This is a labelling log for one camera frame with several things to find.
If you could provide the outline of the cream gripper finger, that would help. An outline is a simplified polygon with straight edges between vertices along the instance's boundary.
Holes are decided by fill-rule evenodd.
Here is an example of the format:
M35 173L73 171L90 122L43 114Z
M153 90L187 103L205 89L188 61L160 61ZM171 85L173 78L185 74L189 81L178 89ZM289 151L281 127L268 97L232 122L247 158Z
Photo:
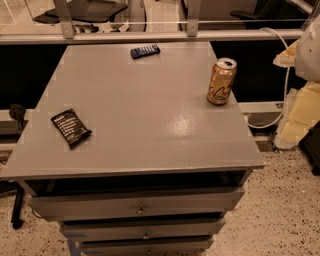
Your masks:
M293 42L284 51L278 54L274 58L273 64L282 68L294 67L297 44L298 41Z
M274 144L291 149L320 121L320 84L307 82L301 89L291 89L283 108Z

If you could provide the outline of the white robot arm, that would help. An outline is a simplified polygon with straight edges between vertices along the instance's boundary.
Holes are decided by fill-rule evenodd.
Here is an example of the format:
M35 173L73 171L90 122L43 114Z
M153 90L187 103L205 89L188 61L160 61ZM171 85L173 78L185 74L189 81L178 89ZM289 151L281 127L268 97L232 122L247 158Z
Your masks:
M320 121L320 15L273 64L294 67L295 74L307 81L300 90L289 92L274 139L278 148L291 149Z

